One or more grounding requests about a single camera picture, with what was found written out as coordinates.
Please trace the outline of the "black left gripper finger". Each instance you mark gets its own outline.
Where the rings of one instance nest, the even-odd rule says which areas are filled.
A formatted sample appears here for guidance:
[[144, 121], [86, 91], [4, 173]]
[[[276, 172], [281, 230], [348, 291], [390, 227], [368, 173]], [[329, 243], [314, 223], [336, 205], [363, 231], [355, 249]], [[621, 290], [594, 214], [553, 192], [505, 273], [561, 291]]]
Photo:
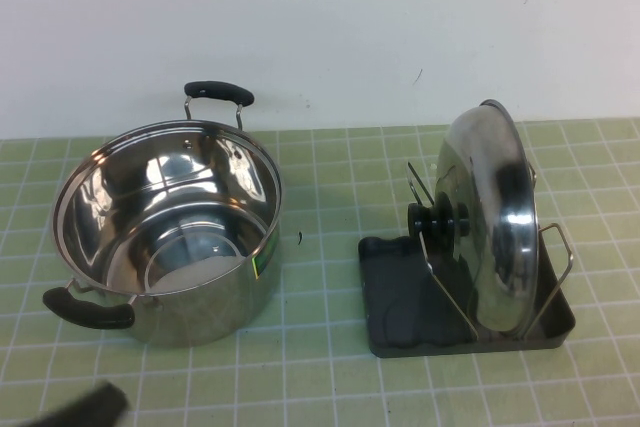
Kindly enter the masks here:
[[120, 389], [104, 383], [29, 423], [33, 427], [111, 427], [120, 420]]
[[79, 401], [69, 420], [70, 426], [99, 427], [116, 426], [127, 413], [129, 402], [119, 389], [94, 391]]

